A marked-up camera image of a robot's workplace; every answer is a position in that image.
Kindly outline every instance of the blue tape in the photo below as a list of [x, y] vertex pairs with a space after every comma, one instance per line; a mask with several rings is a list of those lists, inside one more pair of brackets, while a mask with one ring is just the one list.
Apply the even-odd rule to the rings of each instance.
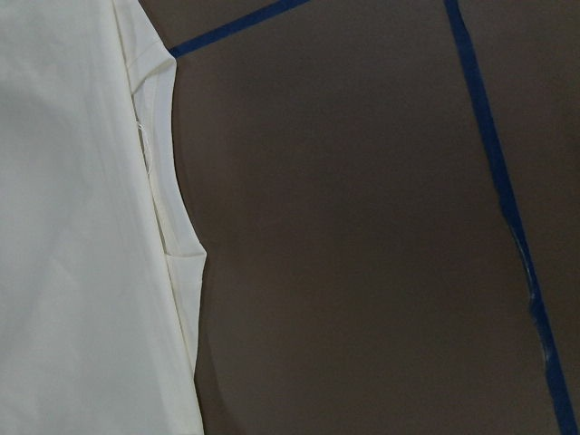
[[217, 29], [211, 30], [206, 34], [201, 34], [196, 36], [185, 43], [181, 43], [171, 49], [169, 52], [173, 57], [180, 57], [184, 54], [194, 52], [200, 48], [210, 45], [220, 39], [224, 39], [231, 34], [235, 34], [242, 30], [252, 27], [253, 25], [260, 24], [263, 21], [272, 18], [276, 15], [280, 15], [283, 12], [289, 11], [299, 5], [307, 3], [309, 0], [280, 0], [278, 2], [272, 3], [271, 5], [265, 6], [258, 9], [251, 14], [242, 16], [231, 23], [224, 24]]
[[478, 122], [479, 134], [481, 135], [488, 155], [491, 175], [496, 191], [498, 192], [501, 211], [516, 241], [522, 263], [526, 270], [527, 285], [529, 288], [529, 311], [534, 319], [537, 333], [542, 343], [546, 381], [552, 396], [560, 433], [562, 435], [577, 435], [578, 428], [575, 422], [572, 403], [568, 396], [564, 374], [562, 373], [556, 342], [554, 341], [546, 308], [544, 307], [542, 292], [537, 281], [536, 270], [527, 245], [522, 219], [517, 210], [516, 197], [509, 180], [508, 168], [501, 150], [501, 144], [489, 107], [488, 96], [481, 77], [473, 43], [461, 17], [457, 0], [445, 0], [445, 7], [447, 8], [451, 31], [453, 32], [463, 67], [463, 75], [469, 88], [471, 104]]

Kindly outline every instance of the garment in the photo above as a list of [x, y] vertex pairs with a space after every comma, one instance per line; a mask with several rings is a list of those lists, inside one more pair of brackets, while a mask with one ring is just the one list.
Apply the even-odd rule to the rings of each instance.
[[0, 433], [199, 435], [206, 251], [137, 0], [0, 0]]

